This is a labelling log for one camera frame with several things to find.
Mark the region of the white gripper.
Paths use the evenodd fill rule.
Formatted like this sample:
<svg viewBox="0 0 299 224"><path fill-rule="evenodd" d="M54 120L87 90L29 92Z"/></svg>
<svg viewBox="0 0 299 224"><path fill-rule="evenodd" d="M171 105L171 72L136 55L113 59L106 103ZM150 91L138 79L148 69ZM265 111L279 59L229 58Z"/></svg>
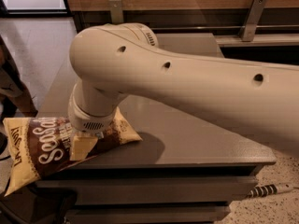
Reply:
<svg viewBox="0 0 299 224"><path fill-rule="evenodd" d="M115 106L106 96L94 96L94 101L89 104L87 100L75 92L69 99L68 117L76 129L70 136L71 161L84 160L98 141L93 134L102 132L115 117Z"/></svg>

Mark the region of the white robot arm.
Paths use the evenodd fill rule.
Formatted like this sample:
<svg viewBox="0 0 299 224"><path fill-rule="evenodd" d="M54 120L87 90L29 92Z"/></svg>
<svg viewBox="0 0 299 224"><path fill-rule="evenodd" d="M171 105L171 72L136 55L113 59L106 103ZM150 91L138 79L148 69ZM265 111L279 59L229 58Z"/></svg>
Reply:
<svg viewBox="0 0 299 224"><path fill-rule="evenodd" d="M299 156L299 68L160 49L141 23L78 33L69 48L78 76L68 117L77 133L97 135L127 96L146 97Z"/></svg>

